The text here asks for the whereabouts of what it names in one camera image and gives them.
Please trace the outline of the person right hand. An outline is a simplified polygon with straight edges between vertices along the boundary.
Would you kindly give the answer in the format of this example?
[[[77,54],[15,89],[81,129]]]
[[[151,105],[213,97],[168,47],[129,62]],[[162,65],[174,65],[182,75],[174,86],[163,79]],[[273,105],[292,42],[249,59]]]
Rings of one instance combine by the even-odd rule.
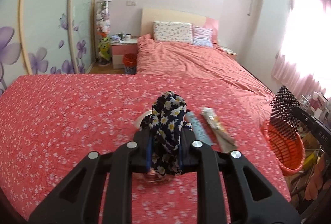
[[[318,191],[323,186],[323,175],[322,171],[326,166],[325,153],[321,155],[319,161],[315,165],[314,173],[311,176],[309,183],[305,190],[305,199],[306,200],[316,200],[318,197]]]

